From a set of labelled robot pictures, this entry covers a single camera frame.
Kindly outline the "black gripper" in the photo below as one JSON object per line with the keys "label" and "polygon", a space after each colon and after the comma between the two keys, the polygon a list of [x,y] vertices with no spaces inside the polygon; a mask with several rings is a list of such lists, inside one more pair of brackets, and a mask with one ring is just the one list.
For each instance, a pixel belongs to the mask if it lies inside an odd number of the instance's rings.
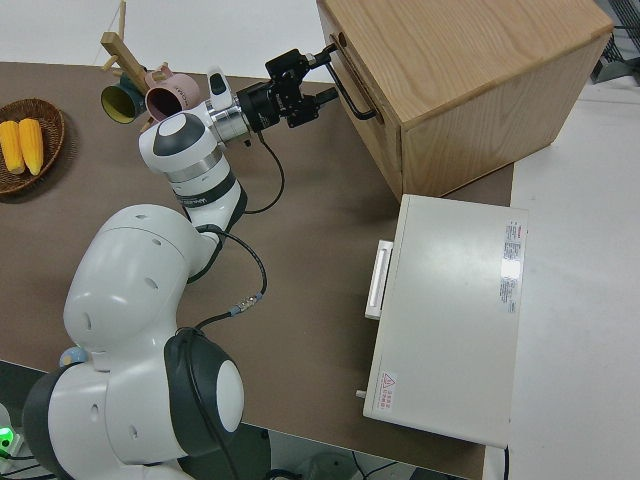
{"label": "black gripper", "polygon": [[290,50],[265,64],[268,82],[255,83],[237,92],[237,97],[251,130],[255,133],[276,125],[285,118],[290,128],[315,120],[319,109],[338,98],[335,87],[314,95],[303,94],[302,80],[312,68],[331,62],[331,54],[339,51],[336,43],[330,43],[319,53],[302,54]]}

